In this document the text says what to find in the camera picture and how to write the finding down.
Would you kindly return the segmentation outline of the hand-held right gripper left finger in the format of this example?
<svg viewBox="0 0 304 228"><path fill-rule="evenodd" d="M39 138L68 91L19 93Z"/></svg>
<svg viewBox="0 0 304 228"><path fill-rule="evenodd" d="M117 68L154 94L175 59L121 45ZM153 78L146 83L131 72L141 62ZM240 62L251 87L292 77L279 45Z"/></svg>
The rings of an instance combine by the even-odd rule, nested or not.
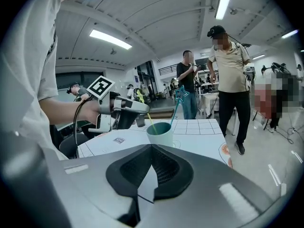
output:
<svg viewBox="0 0 304 228"><path fill-rule="evenodd" d="M107 167L136 151L61 161L51 149L17 136L2 138L2 182L12 201L15 224L29 228L135 227L153 208L149 170L133 197L118 195L106 178Z"/></svg>

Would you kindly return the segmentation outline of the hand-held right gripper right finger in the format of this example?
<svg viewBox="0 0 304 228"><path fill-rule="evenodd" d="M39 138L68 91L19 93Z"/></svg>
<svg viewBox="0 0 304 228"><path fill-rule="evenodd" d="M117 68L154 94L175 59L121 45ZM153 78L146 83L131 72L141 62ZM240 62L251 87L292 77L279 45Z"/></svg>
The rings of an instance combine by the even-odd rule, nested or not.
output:
<svg viewBox="0 0 304 228"><path fill-rule="evenodd" d="M213 158L166 148L193 168L191 184L177 197L156 200L137 228L263 228L282 211L255 183Z"/></svg>

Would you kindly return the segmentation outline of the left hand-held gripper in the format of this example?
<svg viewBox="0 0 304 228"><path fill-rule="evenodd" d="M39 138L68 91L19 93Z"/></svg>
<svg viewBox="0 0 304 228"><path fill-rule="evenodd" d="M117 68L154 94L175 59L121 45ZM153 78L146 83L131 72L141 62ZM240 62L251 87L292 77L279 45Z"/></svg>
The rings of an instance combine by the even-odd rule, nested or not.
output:
<svg viewBox="0 0 304 228"><path fill-rule="evenodd" d="M99 76L86 90L99 104L100 114L97 117L95 128L89 128L91 133L107 133L111 129L129 129L138 117L144 117L150 107L128 98L119 97L120 94L112 91L115 82Z"/></svg>

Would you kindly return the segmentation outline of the yellow straw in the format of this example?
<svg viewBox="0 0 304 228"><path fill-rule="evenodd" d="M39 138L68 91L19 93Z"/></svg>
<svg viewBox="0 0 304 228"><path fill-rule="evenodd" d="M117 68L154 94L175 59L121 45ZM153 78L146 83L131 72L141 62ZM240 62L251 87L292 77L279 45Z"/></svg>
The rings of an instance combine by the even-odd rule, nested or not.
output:
<svg viewBox="0 0 304 228"><path fill-rule="evenodd" d="M142 95L142 93L140 92L140 90L138 89L138 90L136 91L136 93L137 93L137 95L138 95L139 101L140 101L141 103L144 104L144 98L143 98L143 95ZM152 119L151 119L151 117L150 117L150 114L147 113L147 116L148 116L148 118L149 118L149 120L150 120L150 122L151 122L151 125L152 125L152 127L153 127L153 129L154 129L155 134L157 135L158 133L157 133L156 127L155 127L155 125L154 125L154 123L153 123L153 121L152 121Z"/></svg>

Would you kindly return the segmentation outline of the grey-blue cup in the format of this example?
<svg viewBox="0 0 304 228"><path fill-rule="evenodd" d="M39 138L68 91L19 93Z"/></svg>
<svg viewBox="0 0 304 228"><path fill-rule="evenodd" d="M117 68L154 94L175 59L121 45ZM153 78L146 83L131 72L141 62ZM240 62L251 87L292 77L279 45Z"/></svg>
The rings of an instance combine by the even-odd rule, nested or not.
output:
<svg viewBox="0 0 304 228"><path fill-rule="evenodd" d="M173 147L173 131L167 122L154 123L146 130L151 144Z"/></svg>

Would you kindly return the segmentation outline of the blue star wand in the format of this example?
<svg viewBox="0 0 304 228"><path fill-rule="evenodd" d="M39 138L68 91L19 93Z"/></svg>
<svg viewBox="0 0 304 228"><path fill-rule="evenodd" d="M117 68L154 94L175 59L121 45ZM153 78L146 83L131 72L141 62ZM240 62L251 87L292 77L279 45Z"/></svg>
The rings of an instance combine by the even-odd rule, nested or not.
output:
<svg viewBox="0 0 304 228"><path fill-rule="evenodd" d="M179 105L184 103L184 100L188 95L189 95L189 92L185 90L183 85L179 89L175 90L176 105L175 105L173 116L171 118L170 125L172 125L173 120L175 119L176 112L177 112Z"/></svg>

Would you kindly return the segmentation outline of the person's left forearm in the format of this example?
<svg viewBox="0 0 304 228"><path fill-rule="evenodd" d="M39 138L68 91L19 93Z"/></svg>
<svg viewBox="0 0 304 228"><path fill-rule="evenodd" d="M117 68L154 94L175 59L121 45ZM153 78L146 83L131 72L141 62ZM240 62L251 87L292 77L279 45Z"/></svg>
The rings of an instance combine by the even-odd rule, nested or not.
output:
<svg viewBox="0 0 304 228"><path fill-rule="evenodd" d="M71 123L79 102L60 102L53 98L39 101L40 108L46 114L50 125Z"/></svg>

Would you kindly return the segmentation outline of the person's left hand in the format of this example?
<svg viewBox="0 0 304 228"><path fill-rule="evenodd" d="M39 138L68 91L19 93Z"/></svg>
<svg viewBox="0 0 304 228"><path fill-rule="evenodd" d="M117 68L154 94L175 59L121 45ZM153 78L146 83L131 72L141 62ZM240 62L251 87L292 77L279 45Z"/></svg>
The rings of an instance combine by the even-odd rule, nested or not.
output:
<svg viewBox="0 0 304 228"><path fill-rule="evenodd" d="M99 102L96 100L91 100L83 104L78 118L79 120L85 120L96 125L97 117L99 114L100 114Z"/></svg>

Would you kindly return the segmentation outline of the wooden bench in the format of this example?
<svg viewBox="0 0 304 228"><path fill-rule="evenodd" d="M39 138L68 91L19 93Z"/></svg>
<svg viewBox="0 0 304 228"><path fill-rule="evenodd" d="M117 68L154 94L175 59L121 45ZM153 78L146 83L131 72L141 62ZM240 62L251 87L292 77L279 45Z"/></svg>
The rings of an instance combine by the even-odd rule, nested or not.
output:
<svg viewBox="0 0 304 228"><path fill-rule="evenodd" d="M173 109L157 110L153 109L149 112L151 119L171 119L174 115Z"/></svg>

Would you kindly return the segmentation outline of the black folding chair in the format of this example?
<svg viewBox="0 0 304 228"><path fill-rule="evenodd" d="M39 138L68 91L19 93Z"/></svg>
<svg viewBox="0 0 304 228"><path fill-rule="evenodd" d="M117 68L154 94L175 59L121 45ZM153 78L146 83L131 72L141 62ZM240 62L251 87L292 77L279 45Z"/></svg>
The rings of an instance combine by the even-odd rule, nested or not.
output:
<svg viewBox="0 0 304 228"><path fill-rule="evenodd" d="M49 126L52 143L68 159L79 158L78 146L75 143L74 135L63 138L54 125Z"/></svg>

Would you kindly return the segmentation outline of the white grid tablecloth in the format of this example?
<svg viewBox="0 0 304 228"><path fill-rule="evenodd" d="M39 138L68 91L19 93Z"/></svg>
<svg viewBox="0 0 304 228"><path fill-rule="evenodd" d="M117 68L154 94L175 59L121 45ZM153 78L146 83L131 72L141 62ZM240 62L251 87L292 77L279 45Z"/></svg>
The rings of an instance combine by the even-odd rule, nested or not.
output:
<svg viewBox="0 0 304 228"><path fill-rule="evenodd" d="M145 126L132 125L126 130L113 130L79 145L80 157L91 157L121 151L149 143ZM219 160L233 167L229 149L216 120L174 120L172 124L173 147Z"/></svg>

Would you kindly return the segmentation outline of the white table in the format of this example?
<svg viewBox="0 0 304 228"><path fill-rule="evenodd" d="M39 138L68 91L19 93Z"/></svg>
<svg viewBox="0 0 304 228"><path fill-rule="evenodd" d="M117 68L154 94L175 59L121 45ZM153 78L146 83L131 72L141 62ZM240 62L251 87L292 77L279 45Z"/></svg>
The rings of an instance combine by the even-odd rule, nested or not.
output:
<svg viewBox="0 0 304 228"><path fill-rule="evenodd" d="M206 93L199 94L199 112L205 116L214 114L214 112L219 111L219 99L218 93Z"/></svg>

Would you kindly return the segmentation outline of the person's white shirt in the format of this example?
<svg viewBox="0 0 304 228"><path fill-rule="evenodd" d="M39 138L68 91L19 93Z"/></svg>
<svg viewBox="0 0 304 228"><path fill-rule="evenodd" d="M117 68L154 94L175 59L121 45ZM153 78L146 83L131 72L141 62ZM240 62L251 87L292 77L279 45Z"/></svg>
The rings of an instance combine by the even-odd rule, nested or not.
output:
<svg viewBox="0 0 304 228"><path fill-rule="evenodd" d="M28 0L0 45L0 128L54 149L40 100L57 96L55 19L61 0Z"/></svg>

